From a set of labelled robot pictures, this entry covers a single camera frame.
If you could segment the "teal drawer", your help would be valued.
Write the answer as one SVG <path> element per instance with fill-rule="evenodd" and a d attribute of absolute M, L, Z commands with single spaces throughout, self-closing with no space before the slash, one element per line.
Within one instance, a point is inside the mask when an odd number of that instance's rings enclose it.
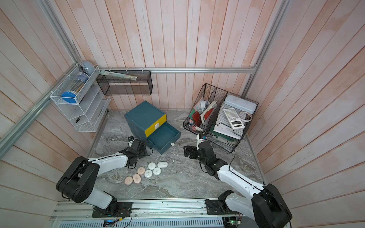
<path fill-rule="evenodd" d="M 181 132 L 165 122 L 147 138 L 147 142 L 158 153 L 164 154 L 180 137 Z"/>

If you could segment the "yellow top drawer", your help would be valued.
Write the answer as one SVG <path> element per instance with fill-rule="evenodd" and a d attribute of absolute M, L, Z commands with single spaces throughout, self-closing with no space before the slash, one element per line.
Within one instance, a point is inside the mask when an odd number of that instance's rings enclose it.
<path fill-rule="evenodd" d="M 144 131 L 146 137 L 149 137 L 154 133 L 159 127 L 161 127 L 167 121 L 166 114 L 160 117 L 158 120 L 153 121 L 152 124 Z"/>

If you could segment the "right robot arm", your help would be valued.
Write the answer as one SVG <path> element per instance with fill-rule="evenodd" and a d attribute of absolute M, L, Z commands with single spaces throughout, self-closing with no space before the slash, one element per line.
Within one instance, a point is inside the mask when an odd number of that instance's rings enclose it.
<path fill-rule="evenodd" d="M 218 198 L 222 213 L 235 211 L 254 220 L 260 228 L 290 228 L 293 218 L 279 190 L 272 184 L 259 184 L 218 158 L 210 143 L 199 140 L 196 147 L 184 146 L 184 155 L 198 160 L 206 172 L 234 188 Z"/>

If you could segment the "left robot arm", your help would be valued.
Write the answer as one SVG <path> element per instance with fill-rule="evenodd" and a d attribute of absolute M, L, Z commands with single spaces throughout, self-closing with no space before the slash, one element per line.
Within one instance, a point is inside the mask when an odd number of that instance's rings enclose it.
<path fill-rule="evenodd" d="M 129 137 L 128 147 L 115 154 L 87 159 L 76 158 L 57 182 L 56 189 L 65 199 L 92 205 L 97 216 L 116 217 L 124 212 L 116 197 L 95 188 L 97 177 L 111 170 L 135 166 L 147 156 L 146 145 Z"/>

